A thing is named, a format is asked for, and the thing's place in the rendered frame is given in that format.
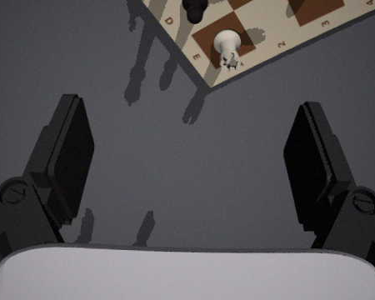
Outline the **brown and cream chessboard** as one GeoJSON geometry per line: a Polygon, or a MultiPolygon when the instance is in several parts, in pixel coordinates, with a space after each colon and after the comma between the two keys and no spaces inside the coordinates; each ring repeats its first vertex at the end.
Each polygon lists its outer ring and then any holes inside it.
{"type": "Polygon", "coordinates": [[[208,0],[202,21],[188,21],[183,0],[142,0],[211,88],[290,48],[375,9],[375,0],[208,0]],[[224,72],[213,40],[241,38],[241,66],[224,72]]]}

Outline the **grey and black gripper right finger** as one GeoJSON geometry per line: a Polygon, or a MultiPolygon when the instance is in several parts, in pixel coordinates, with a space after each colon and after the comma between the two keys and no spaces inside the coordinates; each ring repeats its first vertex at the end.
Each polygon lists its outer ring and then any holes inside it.
{"type": "Polygon", "coordinates": [[[350,253],[375,267],[375,192],[356,185],[320,102],[299,106],[283,157],[298,221],[317,236],[311,248],[350,253]]]}

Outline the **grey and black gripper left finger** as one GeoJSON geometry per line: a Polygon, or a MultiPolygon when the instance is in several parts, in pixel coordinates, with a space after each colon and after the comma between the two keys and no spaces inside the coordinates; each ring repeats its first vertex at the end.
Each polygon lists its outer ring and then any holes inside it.
{"type": "Polygon", "coordinates": [[[63,94],[23,175],[0,185],[0,262],[22,248],[64,243],[58,230],[78,215],[93,153],[83,99],[63,94]]]}

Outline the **black pawn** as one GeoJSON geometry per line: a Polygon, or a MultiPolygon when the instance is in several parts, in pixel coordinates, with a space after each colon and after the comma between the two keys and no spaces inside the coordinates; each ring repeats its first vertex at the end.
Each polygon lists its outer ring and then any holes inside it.
{"type": "Polygon", "coordinates": [[[208,0],[182,0],[182,6],[187,11],[187,20],[192,24],[198,24],[203,19],[208,0]]]}

